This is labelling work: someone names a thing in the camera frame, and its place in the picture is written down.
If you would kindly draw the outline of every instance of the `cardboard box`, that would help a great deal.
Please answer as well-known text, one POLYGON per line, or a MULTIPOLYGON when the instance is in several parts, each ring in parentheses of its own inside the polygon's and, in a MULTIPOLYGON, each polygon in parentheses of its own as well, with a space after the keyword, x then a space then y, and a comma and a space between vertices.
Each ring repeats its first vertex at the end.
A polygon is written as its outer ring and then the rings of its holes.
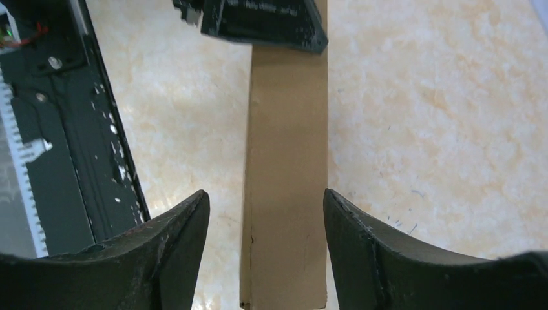
MULTIPOLYGON (((327 0, 317 0, 327 29, 327 0)), ((326 305, 328 56, 253 47, 240 306, 326 305)))

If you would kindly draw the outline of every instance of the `black machine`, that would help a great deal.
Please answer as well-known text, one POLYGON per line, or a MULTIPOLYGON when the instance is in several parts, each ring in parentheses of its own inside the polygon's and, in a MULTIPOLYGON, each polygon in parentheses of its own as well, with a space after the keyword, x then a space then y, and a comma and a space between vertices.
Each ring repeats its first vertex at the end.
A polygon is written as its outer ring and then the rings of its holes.
MULTIPOLYGON (((0 3, 0 309, 190 309, 209 196, 151 219, 85 0, 0 3)), ((207 36, 313 54, 328 44, 313 0, 173 5, 189 24, 202 16, 207 36)), ((342 310, 548 303, 546 253, 452 253, 331 190, 324 217, 342 310)))

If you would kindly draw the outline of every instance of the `red wire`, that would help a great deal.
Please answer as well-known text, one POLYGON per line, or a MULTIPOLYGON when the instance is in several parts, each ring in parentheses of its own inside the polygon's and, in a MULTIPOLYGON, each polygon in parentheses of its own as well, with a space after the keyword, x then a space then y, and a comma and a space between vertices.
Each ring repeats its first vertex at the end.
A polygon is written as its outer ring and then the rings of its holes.
POLYGON ((49 31, 49 28, 44 26, 42 27, 42 24, 41 23, 38 23, 36 25, 36 34, 30 38, 27 38, 27 39, 22 39, 21 42, 3 42, 3 44, 1 45, 4 45, 6 47, 21 47, 21 46, 24 46, 24 45, 28 45, 28 44, 31 44, 32 42, 36 41, 39 37, 45 35, 46 33, 48 33, 49 31))

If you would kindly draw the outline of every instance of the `black metal frame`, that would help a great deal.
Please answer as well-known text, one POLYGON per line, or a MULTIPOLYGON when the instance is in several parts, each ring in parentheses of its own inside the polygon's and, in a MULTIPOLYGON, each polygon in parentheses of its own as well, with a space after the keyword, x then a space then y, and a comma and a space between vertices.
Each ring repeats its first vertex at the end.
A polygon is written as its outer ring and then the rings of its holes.
MULTIPOLYGON (((43 21, 47 35, 0 56, 23 143, 53 144, 27 165, 50 255, 76 253, 150 219, 85 1, 64 3, 43 21)), ((36 33, 25 20, 17 28, 21 37, 36 33)))

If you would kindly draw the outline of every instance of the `scratch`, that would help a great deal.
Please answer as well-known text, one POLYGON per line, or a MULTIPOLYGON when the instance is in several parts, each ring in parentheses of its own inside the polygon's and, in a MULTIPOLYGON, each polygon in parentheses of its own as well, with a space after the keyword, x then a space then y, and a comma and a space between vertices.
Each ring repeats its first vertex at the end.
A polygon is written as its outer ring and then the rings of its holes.
POLYGON ((228 221, 230 221, 230 222, 234 222, 234 223, 236 223, 236 224, 239 224, 239 223, 240 223, 240 221, 238 221, 238 220, 236 220, 236 219, 234 219, 234 218, 232 218, 232 217, 230 217, 230 216, 228 216, 227 214, 224 214, 224 213, 221 214, 221 215, 219 216, 219 218, 223 218, 223 219, 225 219, 225 220, 228 220, 228 221))
MULTIPOLYGON (((437 24, 434 23, 434 30, 437 33, 437 24)), ((438 80, 438 74, 437 74, 437 57, 436 52, 434 50, 434 47, 432 47, 432 57, 434 58, 434 105, 437 105, 437 80, 438 80)))
POLYGON ((238 102, 238 100, 236 98, 234 98, 233 96, 231 96, 230 94, 228 94, 228 92, 226 92, 224 89, 222 89, 219 85, 217 85, 217 83, 213 83, 213 85, 219 89, 221 91, 221 93, 225 96, 227 96, 229 99, 232 99, 234 102, 238 102))
POLYGON ((306 270, 306 266, 308 265, 308 256, 309 256, 309 253, 308 253, 308 244, 310 243, 310 235, 307 234, 306 235, 306 241, 304 242, 304 260, 303 260, 303 266, 302 266, 302 270, 306 270))
POLYGON ((416 223, 415 226, 413 226, 413 229, 411 229, 411 231, 409 232, 409 236, 411 236, 411 234, 413 233, 413 231, 415 230, 415 228, 417 228, 417 225, 419 225, 419 224, 416 223))
POLYGON ((411 190, 412 193, 419 195, 421 198, 424 198, 425 195, 422 192, 417 191, 416 189, 411 190))

